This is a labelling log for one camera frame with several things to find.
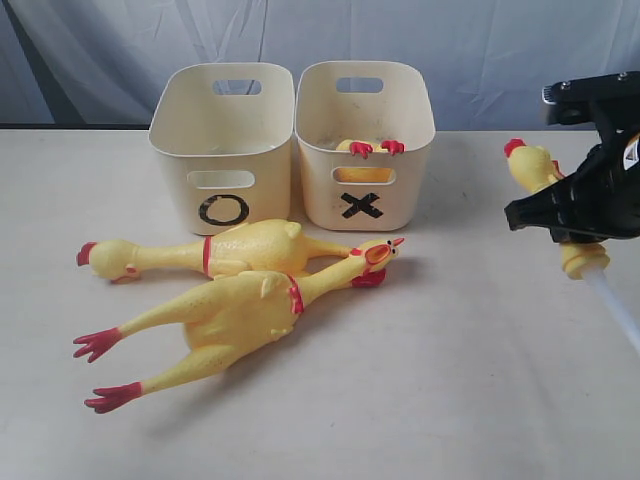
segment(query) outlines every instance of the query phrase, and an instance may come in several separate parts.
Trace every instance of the gray fabric curtain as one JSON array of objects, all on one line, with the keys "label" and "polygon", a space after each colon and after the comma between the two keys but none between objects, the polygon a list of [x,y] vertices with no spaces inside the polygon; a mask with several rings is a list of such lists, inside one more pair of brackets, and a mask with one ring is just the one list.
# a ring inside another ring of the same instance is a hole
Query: gray fabric curtain
[{"label": "gray fabric curtain", "polygon": [[[540,129],[542,86],[640,68],[640,0],[9,2],[87,123],[148,123],[196,63],[273,62],[297,81],[322,60],[386,59],[423,73],[440,130]],[[3,71],[17,48],[3,42]],[[1,119],[45,119],[21,71],[3,75]]]}]

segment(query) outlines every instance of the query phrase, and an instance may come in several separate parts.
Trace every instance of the x symbol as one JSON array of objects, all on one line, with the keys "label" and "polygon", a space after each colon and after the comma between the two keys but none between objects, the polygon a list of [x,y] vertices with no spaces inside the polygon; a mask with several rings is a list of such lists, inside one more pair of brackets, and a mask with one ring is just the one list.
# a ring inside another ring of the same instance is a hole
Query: x symbol
[{"label": "x symbol", "polygon": [[344,218],[353,217],[360,211],[366,213],[367,215],[370,215],[373,218],[378,218],[382,215],[382,212],[380,210],[371,205],[373,202],[380,198],[375,193],[367,193],[362,198],[356,198],[352,195],[349,195],[348,193],[343,193],[340,198],[342,198],[345,202],[352,204],[351,207],[345,210],[345,212],[342,214]]}]

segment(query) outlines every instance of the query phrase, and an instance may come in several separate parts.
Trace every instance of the cream plastic basket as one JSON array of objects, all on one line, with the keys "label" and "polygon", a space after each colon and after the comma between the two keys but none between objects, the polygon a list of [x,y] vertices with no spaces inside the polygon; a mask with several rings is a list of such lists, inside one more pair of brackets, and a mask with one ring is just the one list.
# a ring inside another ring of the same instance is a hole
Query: cream plastic basket
[{"label": "cream plastic basket", "polygon": [[169,79],[149,141],[191,232],[289,215],[294,111],[278,65],[201,64]]},{"label": "cream plastic basket", "polygon": [[[343,84],[347,91],[340,88]],[[357,91],[358,85],[364,91]],[[295,132],[304,205],[312,222],[330,230],[389,231],[411,220],[435,136],[420,72],[383,61],[312,65],[300,78]],[[378,151],[364,159],[336,150],[346,140],[396,140],[405,151],[395,156]],[[377,170],[353,170],[368,167]],[[380,169],[387,169],[382,180],[375,178],[384,172]],[[359,175],[357,181],[345,175],[354,172],[373,175]]]}]

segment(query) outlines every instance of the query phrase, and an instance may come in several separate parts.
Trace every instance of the white table surface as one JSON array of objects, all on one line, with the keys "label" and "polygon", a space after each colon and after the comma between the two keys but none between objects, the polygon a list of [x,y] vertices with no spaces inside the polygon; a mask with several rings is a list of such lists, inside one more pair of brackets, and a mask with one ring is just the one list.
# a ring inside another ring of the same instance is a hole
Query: white table surface
[{"label": "white table surface", "polygon": [[[524,192],[502,147],[543,144],[571,171],[593,132],[438,133],[401,258],[376,290],[333,292],[289,337],[226,373],[106,414],[96,387],[182,358],[179,325],[94,364],[73,338],[203,278],[112,286],[75,265],[87,241],[192,241],[144,131],[0,131],[0,478],[637,479],[640,359],[546,230],[510,232]],[[357,245],[377,234],[317,237]],[[640,244],[608,242],[640,316]]]}]

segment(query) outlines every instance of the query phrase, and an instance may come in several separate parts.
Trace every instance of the rubber chicken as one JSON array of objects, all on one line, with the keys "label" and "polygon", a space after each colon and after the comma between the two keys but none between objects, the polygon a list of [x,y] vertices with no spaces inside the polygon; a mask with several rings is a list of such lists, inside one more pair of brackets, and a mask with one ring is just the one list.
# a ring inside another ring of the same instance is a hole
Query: rubber chicken
[{"label": "rubber chicken", "polygon": [[245,270],[296,274],[304,271],[311,258],[345,258],[350,250],[351,247],[307,237],[297,222],[270,219],[244,223],[198,242],[171,247],[142,247],[120,239],[89,242],[78,253],[76,263],[90,265],[95,274],[113,283],[127,283],[145,270],[162,267],[187,268],[210,278]]},{"label": "rubber chicken", "polygon": [[[513,178],[532,194],[564,178],[558,162],[551,160],[551,154],[543,147],[530,147],[516,138],[505,145],[504,153]],[[572,280],[581,279],[585,267],[598,265],[604,269],[609,265],[606,250],[599,243],[563,243],[560,249],[562,270]]]},{"label": "rubber chicken", "polygon": [[[396,140],[385,140],[378,144],[346,139],[338,144],[336,150],[348,151],[351,155],[360,154],[366,159],[371,152],[389,151],[392,156],[404,153],[404,144]],[[343,167],[337,170],[336,177],[338,181],[345,183],[387,183],[392,172],[391,168]]]},{"label": "rubber chicken", "polygon": [[131,400],[218,374],[249,353],[291,333],[305,308],[321,295],[352,286],[377,286],[386,265],[398,255],[403,238],[377,240],[350,251],[347,258],[315,274],[295,278],[275,271],[243,271],[207,282],[110,330],[74,340],[84,346],[74,357],[93,362],[117,342],[147,328],[183,323],[186,358],[142,382],[93,392],[85,401],[96,413],[110,412]]}]

